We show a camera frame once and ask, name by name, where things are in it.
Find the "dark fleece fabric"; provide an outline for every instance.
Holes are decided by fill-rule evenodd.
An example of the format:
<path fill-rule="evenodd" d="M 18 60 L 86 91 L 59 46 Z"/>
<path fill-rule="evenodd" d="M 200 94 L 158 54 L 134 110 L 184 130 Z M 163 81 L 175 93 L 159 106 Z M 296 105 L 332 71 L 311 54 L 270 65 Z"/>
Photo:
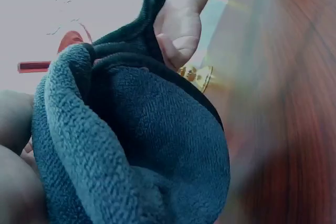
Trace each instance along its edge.
<path fill-rule="evenodd" d="M 134 22 L 68 47 L 39 84 L 32 135 L 50 223 L 213 224 L 221 212 L 222 124 L 163 63 L 153 23 L 164 2 L 144 0 Z"/>

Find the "hand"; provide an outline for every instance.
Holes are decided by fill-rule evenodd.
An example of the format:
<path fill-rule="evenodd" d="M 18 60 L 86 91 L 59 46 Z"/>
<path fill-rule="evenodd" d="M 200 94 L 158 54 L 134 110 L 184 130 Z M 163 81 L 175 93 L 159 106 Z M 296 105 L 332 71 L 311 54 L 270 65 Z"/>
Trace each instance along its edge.
<path fill-rule="evenodd" d="M 28 143 L 32 112 L 32 95 L 0 92 L 0 223 L 47 223 L 45 195 Z"/>
<path fill-rule="evenodd" d="M 164 62 L 175 71 L 190 60 L 200 41 L 198 9 L 194 0 L 167 0 L 154 22 Z"/>

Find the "gold object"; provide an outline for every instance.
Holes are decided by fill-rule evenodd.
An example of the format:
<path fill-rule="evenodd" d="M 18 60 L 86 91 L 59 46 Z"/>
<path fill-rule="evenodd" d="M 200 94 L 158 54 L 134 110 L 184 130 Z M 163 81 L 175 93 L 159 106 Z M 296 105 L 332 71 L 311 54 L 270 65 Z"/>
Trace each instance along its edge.
<path fill-rule="evenodd" d="M 191 82 L 202 93 L 204 93 L 206 87 L 210 82 L 212 72 L 212 66 L 206 66 L 201 69 L 196 69 L 195 67 L 190 65 L 184 65 L 177 71 L 180 76 Z"/>

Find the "red object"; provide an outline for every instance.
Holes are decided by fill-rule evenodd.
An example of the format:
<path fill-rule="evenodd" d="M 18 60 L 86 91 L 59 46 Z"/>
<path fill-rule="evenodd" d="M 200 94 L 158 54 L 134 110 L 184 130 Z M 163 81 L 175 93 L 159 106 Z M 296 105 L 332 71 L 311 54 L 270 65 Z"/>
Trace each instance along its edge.
<path fill-rule="evenodd" d="M 85 26 L 80 24 L 85 32 L 88 35 L 89 40 L 92 42 L 91 36 L 86 30 Z M 63 39 L 61 40 L 57 53 L 63 51 L 65 48 L 72 44 L 80 44 L 83 43 L 82 36 L 77 31 L 69 31 L 67 32 Z M 24 61 L 20 62 L 17 65 L 17 71 L 19 73 L 37 73 L 37 72 L 47 72 L 50 66 L 51 61 Z"/>
<path fill-rule="evenodd" d="M 25 61 L 17 65 L 19 73 L 47 72 L 51 61 Z"/>

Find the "wooden surface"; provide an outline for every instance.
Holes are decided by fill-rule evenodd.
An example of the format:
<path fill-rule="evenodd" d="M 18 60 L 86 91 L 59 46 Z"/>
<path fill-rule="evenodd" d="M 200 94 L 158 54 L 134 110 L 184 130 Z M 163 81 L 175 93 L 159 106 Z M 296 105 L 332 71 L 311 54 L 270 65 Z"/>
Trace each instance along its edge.
<path fill-rule="evenodd" d="M 232 182 L 220 223 L 336 223 L 336 0 L 229 0 L 205 64 Z"/>

